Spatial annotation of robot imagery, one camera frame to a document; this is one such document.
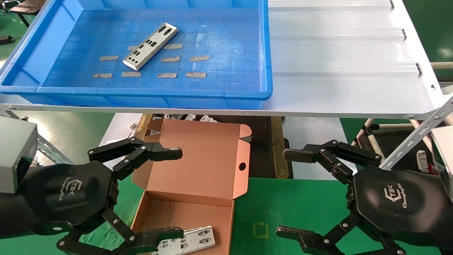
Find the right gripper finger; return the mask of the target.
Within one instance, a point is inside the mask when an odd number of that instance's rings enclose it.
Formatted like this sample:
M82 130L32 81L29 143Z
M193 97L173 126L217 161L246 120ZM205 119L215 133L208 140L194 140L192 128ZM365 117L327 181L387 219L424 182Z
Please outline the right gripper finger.
M306 144L303 149L285 149L283 157L287 161L299 163L319 163L334 178L344 185L352 183L353 170L341 160L362 167L379 166L382 157L374 152L331 140L324 144Z

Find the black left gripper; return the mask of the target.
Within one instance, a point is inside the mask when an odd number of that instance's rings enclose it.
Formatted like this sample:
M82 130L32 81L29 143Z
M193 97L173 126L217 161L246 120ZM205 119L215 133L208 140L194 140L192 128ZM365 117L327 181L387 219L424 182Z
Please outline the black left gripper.
M82 165L56 164L32 168L25 176L25 200L32 210L31 229L37 235L69 234L57 243L68 255L137 255L157 251L163 240L183 237L183 229L166 227L134 233L111 208L111 188L147 161L182 158L179 147L165 148L160 142L125 138L89 150L91 162ZM112 171L102 163L123 158ZM114 250L79 242L82 234L110 224L124 242Z

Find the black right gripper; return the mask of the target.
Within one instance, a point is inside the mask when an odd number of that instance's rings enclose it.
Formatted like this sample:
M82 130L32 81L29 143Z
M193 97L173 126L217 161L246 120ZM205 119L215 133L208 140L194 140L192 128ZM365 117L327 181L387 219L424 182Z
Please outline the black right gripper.
M356 226L383 245L364 255L406 254L394 240L452 246L453 205L439 176L369 166L353 176L349 190L355 198L353 213L324 236L286 226L278 226L276 235L297 241L302 252L311 255L343 255L337 243Z

